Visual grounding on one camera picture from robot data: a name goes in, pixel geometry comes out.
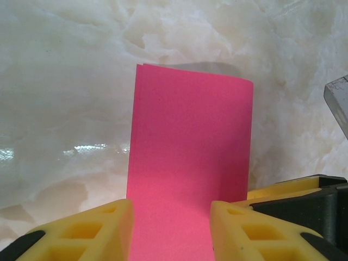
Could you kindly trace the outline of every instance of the sheet of paper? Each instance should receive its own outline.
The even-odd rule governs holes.
[[[212,261],[213,200],[247,194],[253,84],[138,65],[127,198],[130,261]]]

